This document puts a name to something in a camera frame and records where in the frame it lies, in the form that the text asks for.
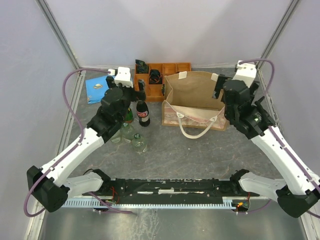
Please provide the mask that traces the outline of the red-capped beverage bottle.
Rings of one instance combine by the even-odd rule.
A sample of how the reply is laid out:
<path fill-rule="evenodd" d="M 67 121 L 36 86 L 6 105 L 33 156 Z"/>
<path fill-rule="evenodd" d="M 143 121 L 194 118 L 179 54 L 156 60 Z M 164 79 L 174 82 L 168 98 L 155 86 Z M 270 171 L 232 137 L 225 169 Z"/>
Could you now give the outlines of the red-capped beverage bottle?
<path fill-rule="evenodd" d="M 139 100 L 136 104 L 136 113 L 139 124 L 142 127 L 148 127 L 150 124 L 149 108 L 145 101 Z"/>

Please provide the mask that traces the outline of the green glass beverage bottle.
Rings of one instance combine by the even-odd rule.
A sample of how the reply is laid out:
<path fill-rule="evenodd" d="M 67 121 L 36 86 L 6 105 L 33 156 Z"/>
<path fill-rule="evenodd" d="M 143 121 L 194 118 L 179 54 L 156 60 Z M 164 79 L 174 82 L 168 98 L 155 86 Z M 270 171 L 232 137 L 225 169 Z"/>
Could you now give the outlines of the green glass beverage bottle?
<path fill-rule="evenodd" d="M 132 123 L 134 121 L 134 115 L 133 115 L 133 111 L 132 109 L 129 107 L 128 110 L 127 110 L 127 113 L 125 115 L 125 118 L 124 118 L 124 122 L 125 123 Z"/>

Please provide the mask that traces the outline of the clear soda water bottle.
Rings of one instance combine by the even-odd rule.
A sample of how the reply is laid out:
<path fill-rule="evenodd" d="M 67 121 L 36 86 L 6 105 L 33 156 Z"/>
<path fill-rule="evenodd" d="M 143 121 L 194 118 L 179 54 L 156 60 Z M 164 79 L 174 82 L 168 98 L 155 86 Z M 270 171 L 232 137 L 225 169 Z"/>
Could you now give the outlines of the clear soda water bottle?
<path fill-rule="evenodd" d="M 136 133 L 135 128 L 127 122 L 124 122 L 120 129 L 123 140 L 126 143 L 131 143 Z"/>

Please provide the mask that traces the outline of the burlap canvas tote bag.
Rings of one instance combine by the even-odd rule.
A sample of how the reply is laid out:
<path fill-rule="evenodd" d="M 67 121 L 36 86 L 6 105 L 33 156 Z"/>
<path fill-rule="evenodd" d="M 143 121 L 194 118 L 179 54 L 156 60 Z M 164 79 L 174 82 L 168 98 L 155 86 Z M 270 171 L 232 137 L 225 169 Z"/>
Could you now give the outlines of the burlap canvas tote bag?
<path fill-rule="evenodd" d="M 164 77 L 164 101 L 173 106 L 222 109 L 225 104 L 213 98 L 218 74 L 206 71 L 183 71 Z M 181 133 L 188 139 L 198 139 L 212 130 L 209 125 L 203 128 L 183 127 L 178 120 Z"/>

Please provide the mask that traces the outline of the green soda water bottle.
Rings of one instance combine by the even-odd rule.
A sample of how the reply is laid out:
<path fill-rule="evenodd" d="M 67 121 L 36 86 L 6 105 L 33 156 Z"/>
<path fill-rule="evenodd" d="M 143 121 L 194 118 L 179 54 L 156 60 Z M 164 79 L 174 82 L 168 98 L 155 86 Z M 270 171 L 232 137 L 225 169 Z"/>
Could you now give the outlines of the green soda water bottle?
<path fill-rule="evenodd" d="M 148 148 L 146 139 L 139 133 L 134 135 L 132 145 L 134 150 L 140 154 L 145 153 Z"/>

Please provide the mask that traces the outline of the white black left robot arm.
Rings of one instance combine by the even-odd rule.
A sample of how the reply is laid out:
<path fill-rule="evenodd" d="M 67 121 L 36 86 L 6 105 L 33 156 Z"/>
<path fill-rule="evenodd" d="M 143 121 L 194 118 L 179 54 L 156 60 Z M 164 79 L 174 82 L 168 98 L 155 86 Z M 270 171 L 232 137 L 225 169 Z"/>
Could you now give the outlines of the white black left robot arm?
<path fill-rule="evenodd" d="M 120 130 L 130 104 L 146 99 L 142 80 L 138 81 L 138 90 L 110 76 L 106 81 L 109 88 L 101 105 L 86 128 L 81 129 L 80 136 L 53 160 L 40 168 L 33 165 L 26 172 L 29 189 L 27 196 L 35 197 L 44 210 L 50 213 L 61 208 L 69 198 L 86 193 L 106 195 L 111 189 L 110 177 L 100 169 L 70 177 L 85 158 Z"/>

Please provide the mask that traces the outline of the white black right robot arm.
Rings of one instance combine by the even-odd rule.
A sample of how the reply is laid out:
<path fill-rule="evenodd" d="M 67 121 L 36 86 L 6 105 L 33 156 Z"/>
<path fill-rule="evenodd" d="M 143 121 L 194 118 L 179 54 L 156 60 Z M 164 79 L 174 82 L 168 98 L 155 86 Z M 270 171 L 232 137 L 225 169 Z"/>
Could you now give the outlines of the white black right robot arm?
<path fill-rule="evenodd" d="M 165 101 L 176 109 L 179 119 L 187 116 L 185 108 L 208 113 L 211 105 L 220 104 L 229 123 L 260 148 L 282 176 L 271 179 L 242 169 L 223 181 L 219 191 L 267 197 L 289 216 L 298 218 L 318 202 L 320 178 L 288 145 L 261 101 L 255 100 L 258 88 L 255 76 L 243 73 L 227 77 L 196 71 L 184 77 L 169 75 L 164 80 Z"/>

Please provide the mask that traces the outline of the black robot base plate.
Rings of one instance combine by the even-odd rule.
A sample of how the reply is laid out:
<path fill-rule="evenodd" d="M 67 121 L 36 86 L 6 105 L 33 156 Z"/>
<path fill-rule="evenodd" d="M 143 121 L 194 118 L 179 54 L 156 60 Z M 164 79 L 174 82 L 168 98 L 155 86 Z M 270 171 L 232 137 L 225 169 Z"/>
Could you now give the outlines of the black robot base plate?
<path fill-rule="evenodd" d="M 221 204 L 223 197 L 257 197 L 241 190 L 235 181 L 209 179 L 124 179 L 110 180 L 95 191 L 98 197 L 114 197 L 117 204 L 200 205 Z"/>

